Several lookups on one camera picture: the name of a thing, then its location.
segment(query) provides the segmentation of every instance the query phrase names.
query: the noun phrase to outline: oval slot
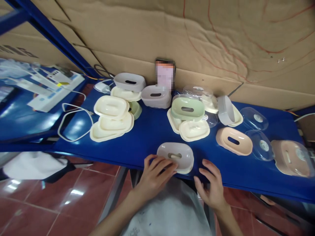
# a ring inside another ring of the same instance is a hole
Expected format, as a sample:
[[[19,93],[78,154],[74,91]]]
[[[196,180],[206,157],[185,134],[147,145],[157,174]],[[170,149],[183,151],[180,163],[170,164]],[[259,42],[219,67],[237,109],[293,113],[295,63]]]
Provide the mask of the oval slot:
[[[130,81],[130,80],[126,80],[125,82],[128,83],[128,84],[136,84],[137,83],[135,81]]]
[[[239,144],[240,144],[239,141],[237,141],[236,139],[234,139],[234,138],[232,138],[232,137],[228,137],[227,139],[228,139],[228,141],[230,141],[231,143],[234,143],[234,144],[236,144],[236,145],[239,145]]]
[[[177,154],[169,153],[167,156],[170,159],[180,159],[181,158],[181,154],[180,153],[177,153]]]
[[[187,111],[187,112],[194,112],[193,108],[187,108],[187,107],[182,107],[181,108],[183,111]]]
[[[152,93],[150,96],[151,97],[159,97],[161,95],[162,95],[161,93]]]

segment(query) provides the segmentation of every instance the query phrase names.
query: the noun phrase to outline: green soap dish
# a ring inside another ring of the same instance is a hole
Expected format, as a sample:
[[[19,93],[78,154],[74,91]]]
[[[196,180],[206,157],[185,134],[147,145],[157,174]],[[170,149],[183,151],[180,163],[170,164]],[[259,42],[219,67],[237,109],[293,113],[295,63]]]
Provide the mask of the green soap dish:
[[[194,98],[176,95],[172,102],[171,114],[181,120],[200,121],[204,116],[204,104]]]
[[[138,102],[129,102],[130,109],[129,111],[134,115],[135,120],[139,118],[141,112],[142,112],[142,107]]]

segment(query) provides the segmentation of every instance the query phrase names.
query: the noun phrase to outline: smartphone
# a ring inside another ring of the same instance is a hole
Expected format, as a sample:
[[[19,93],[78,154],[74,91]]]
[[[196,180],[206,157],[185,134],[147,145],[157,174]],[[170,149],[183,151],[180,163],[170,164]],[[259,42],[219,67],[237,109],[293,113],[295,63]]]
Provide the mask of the smartphone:
[[[156,85],[173,91],[175,88],[175,61],[157,58],[155,59]]]

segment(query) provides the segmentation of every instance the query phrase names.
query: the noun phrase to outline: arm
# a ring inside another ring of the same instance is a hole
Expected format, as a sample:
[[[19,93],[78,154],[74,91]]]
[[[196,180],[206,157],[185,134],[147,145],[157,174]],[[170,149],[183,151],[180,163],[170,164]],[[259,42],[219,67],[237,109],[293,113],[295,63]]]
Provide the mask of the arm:
[[[199,168],[199,172],[210,181],[210,190],[204,189],[200,179],[194,176],[196,189],[201,199],[214,210],[223,236],[243,236],[232,214],[231,207],[224,199],[222,178],[219,169],[206,159],[202,160],[202,164],[212,173]]]
[[[157,155],[146,157],[144,171],[137,186],[114,211],[99,223],[90,236],[119,235],[138,210],[165,187],[170,178],[176,174],[174,171],[176,168],[177,164],[164,157]]]

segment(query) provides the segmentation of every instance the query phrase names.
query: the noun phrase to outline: white cloth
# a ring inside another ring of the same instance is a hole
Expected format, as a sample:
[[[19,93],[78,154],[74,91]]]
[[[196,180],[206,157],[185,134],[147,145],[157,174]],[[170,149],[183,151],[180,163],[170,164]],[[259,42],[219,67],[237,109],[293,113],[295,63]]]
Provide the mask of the white cloth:
[[[171,178],[165,189],[131,219],[121,235],[211,236],[211,232],[197,194],[181,180]]]
[[[65,168],[67,162],[43,152],[22,152],[4,165],[3,172],[14,179],[42,180]]]

